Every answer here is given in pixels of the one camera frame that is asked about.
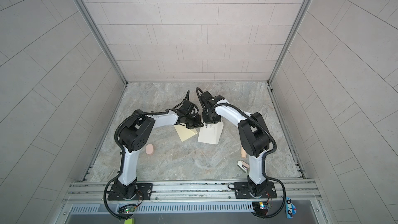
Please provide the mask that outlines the yellow envelope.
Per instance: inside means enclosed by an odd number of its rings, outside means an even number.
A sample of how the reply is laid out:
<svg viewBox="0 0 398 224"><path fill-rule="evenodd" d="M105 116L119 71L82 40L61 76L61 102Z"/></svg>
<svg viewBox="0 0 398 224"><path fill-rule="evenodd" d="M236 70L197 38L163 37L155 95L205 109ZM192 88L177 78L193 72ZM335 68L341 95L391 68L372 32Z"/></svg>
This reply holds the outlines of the yellow envelope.
<svg viewBox="0 0 398 224"><path fill-rule="evenodd" d="M174 128L182 142L198 134L196 129L188 129L184 125L175 125Z"/></svg>

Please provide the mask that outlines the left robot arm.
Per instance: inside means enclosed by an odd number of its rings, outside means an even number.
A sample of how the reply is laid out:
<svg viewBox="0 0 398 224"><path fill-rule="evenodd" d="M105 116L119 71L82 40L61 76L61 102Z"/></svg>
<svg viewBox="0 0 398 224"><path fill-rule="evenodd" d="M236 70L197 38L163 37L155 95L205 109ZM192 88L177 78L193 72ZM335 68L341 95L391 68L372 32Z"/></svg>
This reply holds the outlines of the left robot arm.
<svg viewBox="0 0 398 224"><path fill-rule="evenodd" d="M163 112L143 112L136 110L119 124L115 131L115 143L121 148L121 166L111 192L124 199L131 199L137 194L137 163L140 150L143 149L153 129L167 125L182 125L187 129L203 126L199 108L187 99L175 108Z"/></svg>

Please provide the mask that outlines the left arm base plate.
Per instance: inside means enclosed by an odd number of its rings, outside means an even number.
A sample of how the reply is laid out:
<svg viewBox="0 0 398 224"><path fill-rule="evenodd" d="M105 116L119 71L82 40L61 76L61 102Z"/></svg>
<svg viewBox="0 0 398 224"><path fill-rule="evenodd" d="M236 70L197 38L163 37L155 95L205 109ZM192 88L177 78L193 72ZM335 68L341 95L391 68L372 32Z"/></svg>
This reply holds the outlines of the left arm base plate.
<svg viewBox="0 0 398 224"><path fill-rule="evenodd" d="M150 200L153 190L151 183L131 183L123 185L118 180L115 185L111 186L111 190L107 192L107 200L110 201L138 201Z"/></svg>

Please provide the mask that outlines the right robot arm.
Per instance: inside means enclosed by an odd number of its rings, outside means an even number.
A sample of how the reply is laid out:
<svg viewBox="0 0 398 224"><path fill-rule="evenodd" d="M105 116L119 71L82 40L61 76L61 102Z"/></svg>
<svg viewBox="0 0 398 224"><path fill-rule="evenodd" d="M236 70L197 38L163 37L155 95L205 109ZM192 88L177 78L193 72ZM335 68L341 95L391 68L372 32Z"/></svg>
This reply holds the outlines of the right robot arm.
<svg viewBox="0 0 398 224"><path fill-rule="evenodd" d="M203 109L203 122L216 124L225 118L237 126L240 143L249 156L247 191L254 198L276 198L275 186L266 176L265 157L276 151L276 142L271 136L262 115L251 114L230 104L224 97L212 96L208 91L196 88L197 96Z"/></svg>

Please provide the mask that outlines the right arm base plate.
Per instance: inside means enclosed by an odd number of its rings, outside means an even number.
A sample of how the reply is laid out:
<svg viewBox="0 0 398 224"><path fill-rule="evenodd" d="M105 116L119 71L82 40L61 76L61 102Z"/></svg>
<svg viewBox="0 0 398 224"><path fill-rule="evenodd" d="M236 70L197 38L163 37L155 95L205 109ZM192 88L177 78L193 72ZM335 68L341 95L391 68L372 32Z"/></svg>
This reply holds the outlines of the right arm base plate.
<svg viewBox="0 0 398 224"><path fill-rule="evenodd" d="M277 193L273 182L264 181L256 185L252 182L241 181L228 185L235 193L236 199L276 199Z"/></svg>

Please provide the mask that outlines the cream white envelope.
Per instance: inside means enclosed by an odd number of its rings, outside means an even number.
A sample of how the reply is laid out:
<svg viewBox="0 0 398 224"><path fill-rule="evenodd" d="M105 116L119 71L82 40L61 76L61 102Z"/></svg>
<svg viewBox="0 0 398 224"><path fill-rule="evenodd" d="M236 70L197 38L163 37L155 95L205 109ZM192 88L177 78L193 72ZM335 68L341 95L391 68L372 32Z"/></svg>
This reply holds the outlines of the cream white envelope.
<svg viewBox="0 0 398 224"><path fill-rule="evenodd" d="M223 122L205 124L200 127L198 142L205 144L217 145L219 143L223 130Z"/></svg>

